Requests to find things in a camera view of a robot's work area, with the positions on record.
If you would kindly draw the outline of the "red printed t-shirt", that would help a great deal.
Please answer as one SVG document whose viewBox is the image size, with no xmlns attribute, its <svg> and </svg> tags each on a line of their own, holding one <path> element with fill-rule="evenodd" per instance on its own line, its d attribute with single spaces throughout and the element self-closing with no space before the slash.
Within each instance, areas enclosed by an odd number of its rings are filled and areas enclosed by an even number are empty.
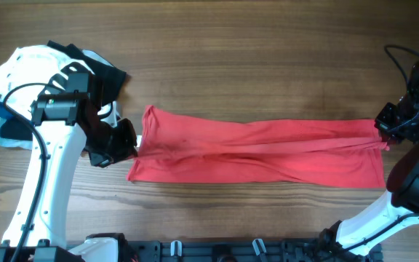
<svg viewBox="0 0 419 262">
<path fill-rule="evenodd" d="M 371 119 L 221 122 L 147 106 L 129 181 L 385 186 Z"/>
</svg>

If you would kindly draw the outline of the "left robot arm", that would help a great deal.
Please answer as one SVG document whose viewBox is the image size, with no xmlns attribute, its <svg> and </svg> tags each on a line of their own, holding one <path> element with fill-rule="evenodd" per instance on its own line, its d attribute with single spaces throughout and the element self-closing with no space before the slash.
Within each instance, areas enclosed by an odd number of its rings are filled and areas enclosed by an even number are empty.
<svg viewBox="0 0 419 262">
<path fill-rule="evenodd" d="M 64 89 L 41 94 L 31 118 L 6 107 L 33 134 L 23 190 L 0 244 L 0 261 L 136 261 L 123 234 L 93 234 L 66 245 L 66 213 L 76 164 L 83 151 L 95 167 L 133 158 L 137 136 L 128 119 L 104 122 L 103 84 L 91 73 L 73 73 Z"/>
</svg>

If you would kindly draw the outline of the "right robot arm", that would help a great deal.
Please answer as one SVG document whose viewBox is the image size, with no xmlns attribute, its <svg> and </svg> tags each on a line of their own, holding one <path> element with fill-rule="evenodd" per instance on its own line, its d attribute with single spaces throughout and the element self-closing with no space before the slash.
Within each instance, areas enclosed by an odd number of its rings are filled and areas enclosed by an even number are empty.
<svg viewBox="0 0 419 262">
<path fill-rule="evenodd" d="M 315 261 L 371 261 L 371 250 L 395 233 L 419 224 L 419 61 L 406 80 L 407 93 L 387 103 L 375 126 L 389 141 L 414 146 L 388 175 L 386 191 L 358 215 L 323 230 Z"/>
</svg>

